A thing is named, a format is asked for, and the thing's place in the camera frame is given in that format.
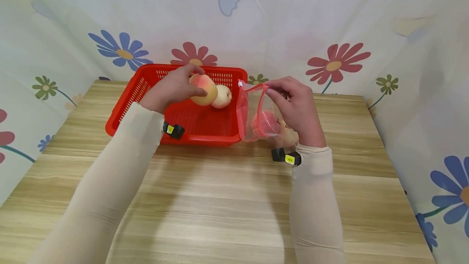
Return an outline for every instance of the blue flower print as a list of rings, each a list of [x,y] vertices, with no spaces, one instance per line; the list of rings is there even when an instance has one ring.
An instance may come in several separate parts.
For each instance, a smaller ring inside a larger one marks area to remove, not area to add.
[[[428,248],[430,248],[430,251],[433,252],[433,247],[438,247],[438,243],[436,241],[437,236],[435,233],[433,233],[433,224],[430,222],[425,222],[425,217],[423,217],[423,214],[421,213],[417,214],[415,218],[417,218],[417,222],[419,223],[423,236],[427,241]]]
[[[464,159],[463,166],[459,158],[448,156],[445,158],[445,166],[451,175],[453,175],[454,180],[440,171],[432,171],[430,178],[437,186],[453,195],[434,196],[432,203],[442,209],[454,205],[454,208],[443,216],[445,223],[454,224],[462,220],[469,211],[469,157]],[[469,216],[466,216],[464,230],[466,236],[469,237]]]
[[[37,145],[37,147],[39,148],[39,152],[43,152],[46,149],[47,145],[49,145],[49,142],[52,140],[53,137],[54,136],[51,137],[50,135],[47,135],[44,140],[39,141],[39,144]]]
[[[105,30],[101,30],[101,34],[103,35],[104,39],[95,35],[93,33],[89,33],[88,35],[92,38],[98,45],[98,52],[105,57],[116,57],[112,61],[115,66],[124,66],[126,63],[129,64],[130,68],[133,71],[136,71],[142,64],[153,63],[153,61],[148,60],[146,58],[141,58],[148,54],[146,50],[139,50],[143,47],[142,42],[140,41],[133,41],[130,44],[130,36],[127,33],[120,33],[119,39],[121,41],[121,46],[117,44],[114,38]]]

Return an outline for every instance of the red flower print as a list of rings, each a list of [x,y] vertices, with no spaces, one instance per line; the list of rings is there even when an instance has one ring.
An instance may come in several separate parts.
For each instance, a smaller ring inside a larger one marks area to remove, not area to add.
[[[3,122],[7,118],[7,113],[5,110],[0,109],[0,123]],[[11,144],[15,140],[15,134],[12,132],[0,132],[0,147],[1,146],[7,146],[8,144]],[[0,163],[5,160],[5,155],[3,153],[0,153]]]
[[[195,45],[192,42],[185,42],[182,47],[184,48],[184,52],[180,51],[179,49],[171,50],[171,53],[179,58],[180,60],[171,60],[171,64],[177,64],[179,66],[185,66],[186,64],[192,63],[197,66],[216,66],[217,64],[215,61],[218,60],[216,56],[210,54],[206,57],[208,53],[208,48],[206,46],[202,46],[197,51],[195,49]]]
[[[340,70],[349,73],[356,73],[362,69],[361,64],[353,64],[357,61],[367,59],[370,57],[370,52],[364,52],[354,56],[362,47],[363,43],[354,45],[350,50],[350,44],[346,43],[340,46],[337,44],[332,45],[327,49],[329,60],[313,57],[308,61],[308,66],[319,67],[308,70],[306,75],[315,75],[310,81],[318,80],[318,84],[322,85],[332,76],[331,81],[338,83],[343,80],[344,76]]]

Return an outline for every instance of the ziplock bag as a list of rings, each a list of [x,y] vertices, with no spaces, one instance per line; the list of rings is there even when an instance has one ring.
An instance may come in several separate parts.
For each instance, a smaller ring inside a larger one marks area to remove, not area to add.
[[[268,86],[250,85],[242,80],[238,81],[238,86],[237,118],[241,140],[251,142],[262,139],[274,148],[294,147],[298,134],[288,128],[280,110],[265,93]]]

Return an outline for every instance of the flower center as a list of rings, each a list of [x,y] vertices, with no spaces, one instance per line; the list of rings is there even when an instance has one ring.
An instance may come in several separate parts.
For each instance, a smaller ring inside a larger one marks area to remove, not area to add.
[[[197,66],[201,66],[203,64],[202,61],[197,58],[192,58],[191,60],[189,60],[189,63],[195,64]]]
[[[469,187],[465,187],[459,196],[469,206]]]
[[[342,63],[340,61],[332,61],[325,66],[325,69],[328,70],[329,72],[333,72],[334,70],[339,69],[342,66]]]
[[[132,53],[130,53],[129,51],[125,51],[125,50],[122,50],[122,49],[118,49],[116,50],[116,53],[124,58],[124,59],[127,59],[127,60],[130,60],[132,59],[134,56],[132,55]]]

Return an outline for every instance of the wood grain surface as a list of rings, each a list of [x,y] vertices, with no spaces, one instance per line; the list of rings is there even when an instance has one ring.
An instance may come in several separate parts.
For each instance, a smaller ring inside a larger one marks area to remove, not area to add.
[[[64,213],[110,140],[104,125],[124,87],[96,81],[0,208],[0,263],[26,263]],[[316,101],[333,150],[348,263],[434,263],[363,99],[316,95]],[[162,145],[107,263],[296,263],[290,174],[262,142]]]

